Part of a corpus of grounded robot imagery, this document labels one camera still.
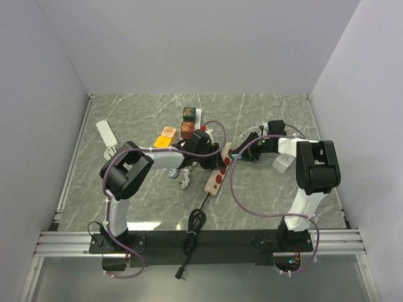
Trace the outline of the beige power strip red sockets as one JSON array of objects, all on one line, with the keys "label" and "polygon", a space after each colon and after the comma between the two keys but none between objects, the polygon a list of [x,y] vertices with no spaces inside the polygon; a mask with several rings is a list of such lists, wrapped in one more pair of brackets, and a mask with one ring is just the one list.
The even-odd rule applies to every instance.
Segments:
[{"label": "beige power strip red sockets", "polygon": [[215,170],[211,173],[204,188],[206,193],[211,194],[212,196],[215,196],[218,193],[221,185],[224,182],[225,175],[229,170],[229,166],[232,162],[231,154],[232,154],[232,144],[226,143],[225,147],[221,151],[221,156],[222,159],[224,160],[225,168]]}]

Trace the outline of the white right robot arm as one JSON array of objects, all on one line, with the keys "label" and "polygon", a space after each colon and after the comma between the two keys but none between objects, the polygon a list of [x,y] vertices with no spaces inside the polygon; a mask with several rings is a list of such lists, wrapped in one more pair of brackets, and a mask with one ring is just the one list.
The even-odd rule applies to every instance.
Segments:
[{"label": "white right robot arm", "polygon": [[308,229],[320,202],[341,182],[341,172],[334,143],[330,140],[309,140],[296,127],[282,120],[268,122],[262,132],[252,132],[232,151],[238,161],[255,162],[264,153],[276,153],[295,159],[297,194],[288,213],[274,214],[281,222],[276,233],[276,246],[290,251],[306,242]]}]

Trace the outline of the small white power strip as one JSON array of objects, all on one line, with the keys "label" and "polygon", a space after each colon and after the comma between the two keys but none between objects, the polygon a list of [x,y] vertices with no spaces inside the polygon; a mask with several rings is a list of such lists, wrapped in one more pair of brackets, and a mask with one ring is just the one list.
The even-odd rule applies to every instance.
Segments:
[{"label": "small white power strip", "polygon": [[101,120],[97,122],[96,128],[106,146],[106,150],[104,151],[103,156],[106,160],[110,160],[116,154],[118,146],[117,139],[114,136],[106,120]]}]

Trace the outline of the white cube adapter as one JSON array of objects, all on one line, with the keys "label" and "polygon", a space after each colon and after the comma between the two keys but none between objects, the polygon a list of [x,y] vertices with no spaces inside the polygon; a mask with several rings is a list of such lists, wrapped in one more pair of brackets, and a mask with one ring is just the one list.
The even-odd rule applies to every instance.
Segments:
[{"label": "white cube adapter", "polygon": [[293,157],[280,154],[274,160],[272,167],[275,168],[278,172],[284,174],[285,171],[291,166],[293,161]]}]

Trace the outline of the red-brown cube adapter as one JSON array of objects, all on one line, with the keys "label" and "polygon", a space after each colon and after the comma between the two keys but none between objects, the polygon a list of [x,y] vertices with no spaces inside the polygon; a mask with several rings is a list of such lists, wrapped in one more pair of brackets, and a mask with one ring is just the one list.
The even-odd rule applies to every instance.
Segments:
[{"label": "red-brown cube adapter", "polygon": [[183,121],[181,123],[181,138],[190,139],[195,130],[195,123],[193,121]]}]

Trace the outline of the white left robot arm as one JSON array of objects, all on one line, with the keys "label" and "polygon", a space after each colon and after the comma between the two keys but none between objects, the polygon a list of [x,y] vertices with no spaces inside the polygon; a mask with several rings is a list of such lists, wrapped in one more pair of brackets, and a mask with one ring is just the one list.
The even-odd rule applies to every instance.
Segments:
[{"label": "white left robot arm", "polygon": [[221,149],[203,130],[195,130],[190,138],[165,148],[142,148],[131,141],[126,142],[99,173],[106,196],[105,218],[100,227],[103,245],[113,253],[127,246],[130,198],[150,171],[184,169],[195,162],[202,169],[222,170],[226,165]]}]

